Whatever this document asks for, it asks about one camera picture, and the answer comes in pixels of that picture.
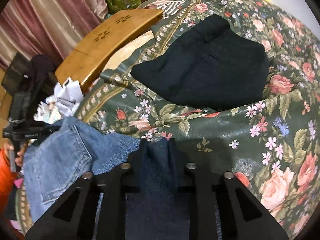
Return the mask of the person left hand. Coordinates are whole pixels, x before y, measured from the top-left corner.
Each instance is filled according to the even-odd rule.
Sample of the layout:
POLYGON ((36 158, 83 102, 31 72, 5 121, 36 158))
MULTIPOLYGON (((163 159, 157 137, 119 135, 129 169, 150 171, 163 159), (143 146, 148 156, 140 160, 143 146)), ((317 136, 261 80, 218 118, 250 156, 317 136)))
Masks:
MULTIPOLYGON (((23 165, 23 156, 26 152, 26 149, 28 147, 28 143, 24 142, 20 145, 20 150, 17 152, 17 157, 15 158, 15 163, 17 166, 22 167, 23 165)), ((6 158, 9 160, 9 153, 10 151, 14 150, 14 146, 9 141, 5 142, 3 145, 3 150, 6 158)))

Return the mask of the orange sleeve forearm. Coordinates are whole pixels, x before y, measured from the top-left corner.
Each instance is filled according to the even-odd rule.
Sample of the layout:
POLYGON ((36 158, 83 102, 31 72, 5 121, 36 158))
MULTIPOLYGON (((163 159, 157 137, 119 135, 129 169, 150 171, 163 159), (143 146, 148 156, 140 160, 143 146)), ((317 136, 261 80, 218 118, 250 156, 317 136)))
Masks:
POLYGON ((17 173, 10 170, 10 162, 7 160, 4 150, 1 150, 0 159, 0 213, 3 214, 9 201, 17 173))

